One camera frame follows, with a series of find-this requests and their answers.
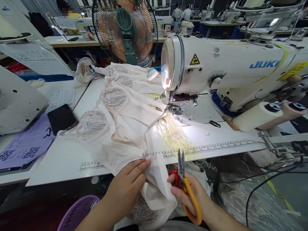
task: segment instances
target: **orange scissors handle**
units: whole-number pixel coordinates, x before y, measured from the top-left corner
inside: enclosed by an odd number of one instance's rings
[[[188,218],[195,224],[200,225],[202,223],[202,212],[200,209],[200,206],[196,200],[196,197],[192,191],[192,188],[190,187],[189,181],[187,177],[184,177],[184,193],[188,194],[190,196],[190,199],[192,200],[192,204],[195,207],[197,216],[194,216],[192,212],[189,210],[189,208],[186,205],[184,206],[184,211]]]

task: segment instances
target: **qr code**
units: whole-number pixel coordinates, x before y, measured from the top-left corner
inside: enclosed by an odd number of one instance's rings
[[[41,147],[33,147],[33,148],[30,148],[29,151],[22,157],[22,159],[34,157],[35,154],[38,152],[38,150],[39,150],[40,148],[41,148]]]
[[[0,160],[6,161],[12,155],[12,153],[15,152],[15,151],[16,151],[16,149],[7,150],[7,151],[3,152],[2,154],[0,154]]]

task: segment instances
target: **warning label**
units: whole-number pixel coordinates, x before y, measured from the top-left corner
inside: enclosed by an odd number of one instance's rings
[[[193,55],[192,61],[190,62],[190,65],[197,65],[200,64],[199,59],[196,54]]]
[[[308,66],[308,62],[300,62],[295,64],[294,67],[292,67],[287,73],[285,73],[283,76],[281,76],[276,81],[285,81],[287,78],[289,78],[292,75],[297,74],[301,70],[303,70],[306,66]]]

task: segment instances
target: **juki logo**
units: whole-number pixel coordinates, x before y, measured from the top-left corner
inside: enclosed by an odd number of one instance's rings
[[[277,67],[279,62],[280,60],[258,61],[256,64],[251,64],[249,68]]]

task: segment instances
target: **worker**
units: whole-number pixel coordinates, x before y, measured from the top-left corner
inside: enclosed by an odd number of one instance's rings
[[[82,18],[81,14],[76,13],[72,10],[72,8],[68,5],[68,3],[64,0],[57,0],[58,9],[60,10],[63,16],[67,16],[71,19]],[[68,34],[80,34],[78,29],[66,29]]]
[[[138,196],[141,196],[140,190],[146,180],[143,172],[150,164],[151,159],[140,159],[123,167],[112,180],[106,195],[89,212],[75,231],[111,230],[116,223],[127,216],[131,212]],[[189,174],[185,174],[185,176],[188,178],[201,208],[202,219],[212,231],[252,231],[216,205],[194,176]],[[175,181],[175,175],[170,175],[167,181],[173,183]],[[183,190],[172,187],[171,193],[178,201],[185,204],[192,213],[195,212],[190,197]],[[167,221],[161,227],[161,229],[163,228],[165,228],[164,230],[206,230],[193,223],[175,220]]]
[[[172,12],[171,16],[175,17],[176,19],[179,19],[181,17],[181,10],[179,9],[178,3],[175,5],[175,10]]]
[[[193,15],[192,10],[189,8],[189,5],[186,6],[186,9],[181,15],[181,19],[190,20],[190,17]]]

